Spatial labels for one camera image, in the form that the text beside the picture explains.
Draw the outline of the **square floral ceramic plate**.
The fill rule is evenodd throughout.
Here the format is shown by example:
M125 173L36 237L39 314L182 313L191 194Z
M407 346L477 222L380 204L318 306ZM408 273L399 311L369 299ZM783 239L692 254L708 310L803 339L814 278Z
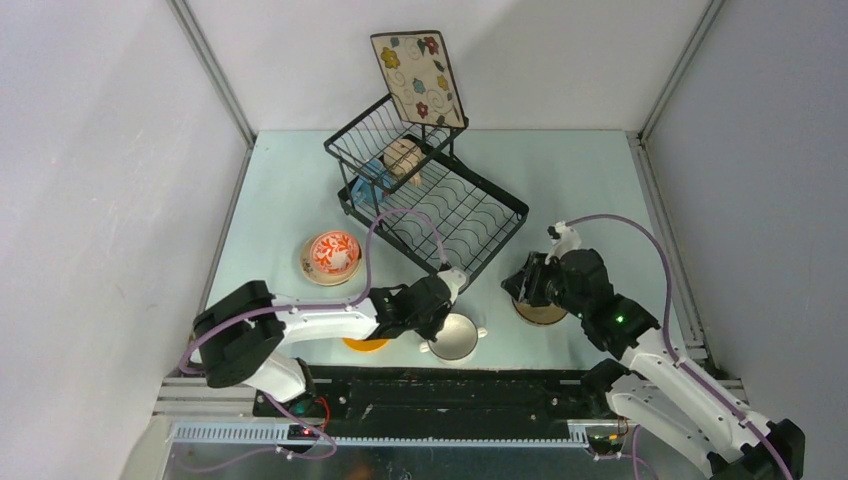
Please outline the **square floral ceramic plate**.
M468 126L440 31L376 33L370 42L401 120L449 129Z

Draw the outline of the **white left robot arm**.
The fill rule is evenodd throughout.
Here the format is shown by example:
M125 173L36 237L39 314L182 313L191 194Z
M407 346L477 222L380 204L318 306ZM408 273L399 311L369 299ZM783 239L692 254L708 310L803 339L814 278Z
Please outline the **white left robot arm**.
M292 416L316 403L308 365L283 346L323 339L395 339L414 331L435 338L456 303L466 275L450 269L410 286L372 288L359 301L279 304L266 283L249 281L193 321L195 344L208 387L248 385L270 395Z

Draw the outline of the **beige ceramic mug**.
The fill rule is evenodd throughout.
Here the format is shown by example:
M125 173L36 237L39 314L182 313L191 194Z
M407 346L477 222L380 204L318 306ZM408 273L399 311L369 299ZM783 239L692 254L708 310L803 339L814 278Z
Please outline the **beige ceramic mug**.
M383 164L396 180L404 178L423 159L422 150L409 139L398 139L390 143L383 153Z

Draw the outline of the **blue floral mug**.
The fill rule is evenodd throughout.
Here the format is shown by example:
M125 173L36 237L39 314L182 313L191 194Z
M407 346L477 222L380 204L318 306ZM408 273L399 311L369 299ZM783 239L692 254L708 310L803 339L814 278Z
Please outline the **blue floral mug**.
M379 159L370 160L363 170L365 175L359 175L351 188L353 204L383 203L388 197L387 190L392 186L391 174Z

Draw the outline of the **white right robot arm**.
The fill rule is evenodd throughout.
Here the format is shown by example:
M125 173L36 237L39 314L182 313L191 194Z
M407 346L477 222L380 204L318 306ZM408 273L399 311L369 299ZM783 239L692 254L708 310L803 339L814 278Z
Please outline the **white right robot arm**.
M501 286L516 304L577 316L589 341L609 353L584 378L581 402L591 416L635 421L709 479L802 477L801 429L754 411L666 340L652 314L615 292L595 250L532 252Z

